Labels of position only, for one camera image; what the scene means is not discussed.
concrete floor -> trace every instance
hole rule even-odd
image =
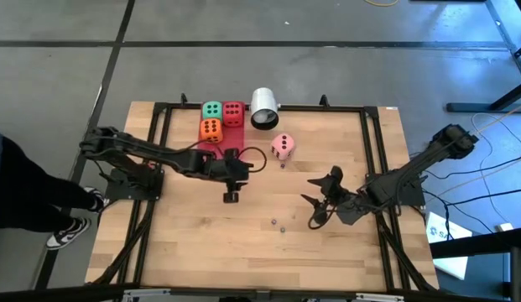
[[[521,46],[521,14],[513,0],[493,0],[513,42]],[[0,40],[114,40],[126,0],[0,0]],[[125,40],[347,40],[502,41],[482,3],[412,3],[376,8],[356,0],[145,0],[137,1]],[[77,142],[96,99],[109,48],[0,48],[0,129],[51,174],[67,178]],[[448,114],[447,102],[492,102],[521,83],[506,49],[340,48],[134,48],[122,49],[99,125],[122,128],[131,101],[249,100],[271,87],[285,104],[397,106],[410,153],[420,151],[447,123],[471,128],[471,114]],[[491,118],[476,118],[485,125]],[[521,115],[505,123],[521,138]],[[495,148],[484,166],[521,154],[501,126],[485,132]],[[52,150],[60,150],[53,158]],[[482,141],[467,159],[430,170],[478,169],[488,146]],[[473,175],[426,180],[439,193]],[[104,188],[92,164],[81,182]],[[521,164],[488,179],[492,192],[521,188]],[[485,195],[477,181],[445,195],[464,200]],[[521,194],[493,199],[521,227]],[[488,200],[461,209],[489,227],[503,220]],[[444,214],[438,201],[428,210]],[[74,215],[89,214],[74,212]],[[474,231],[477,221],[451,211],[451,220]],[[83,283],[96,229],[59,252],[49,286]],[[0,230],[0,291],[31,289],[47,235]],[[494,278],[501,271],[492,271]]]

wooden tabletop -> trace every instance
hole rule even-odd
[[[133,102],[125,132],[146,139],[153,107],[153,102]],[[399,113],[395,107],[378,110],[388,166],[397,168],[409,159]],[[198,110],[174,109],[167,147],[194,143],[199,116]],[[142,285],[385,290],[374,217],[366,215],[354,226],[347,226],[333,216],[320,230],[312,231],[307,221],[313,209],[300,197],[320,198],[319,187],[306,180],[325,176],[334,164],[344,172],[344,187],[355,190],[363,184],[367,166],[358,114],[279,112],[279,116],[279,125],[272,131],[259,131],[246,123],[245,146],[264,150],[268,165],[261,173],[251,174],[237,204],[223,204],[225,185],[188,179],[165,167],[164,192],[155,206]],[[374,163],[380,171],[371,121],[369,128]],[[271,140],[282,132],[292,135],[297,145],[284,169],[269,152]],[[262,163],[261,155],[252,150],[242,159],[257,167]],[[99,277],[122,248],[131,208],[130,200],[119,201],[102,214],[86,281]],[[437,287],[422,217],[404,207],[399,224],[405,252]],[[136,254],[133,251],[130,268]],[[395,259],[391,251],[394,280],[399,286]],[[127,280],[131,280],[133,270],[128,271]]]

orange die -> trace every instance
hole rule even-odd
[[[201,122],[201,139],[208,143],[220,143],[223,140],[223,129],[221,120],[218,118],[207,118]]]

green die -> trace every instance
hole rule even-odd
[[[223,120],[223,105],[220,102],[211,101],[202,104],[202,119],[218,118]]]

black and white sneaker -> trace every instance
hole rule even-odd
[[[71,230],[59,231],[51,235],[45,244],[49,250],[60,249],[69,245],[91,226],[91,221],[86,218],[74,218],[74,220],[76,220],[76,223]]]
[[[96,188],[85,187],[85,192],[92,195],[94,197],[94,201],[96,202],[93,209],[89,209],[89,211],[93,211],[95,213],[101,213],[108,205],[109,199],[103,197],[103,194]]]

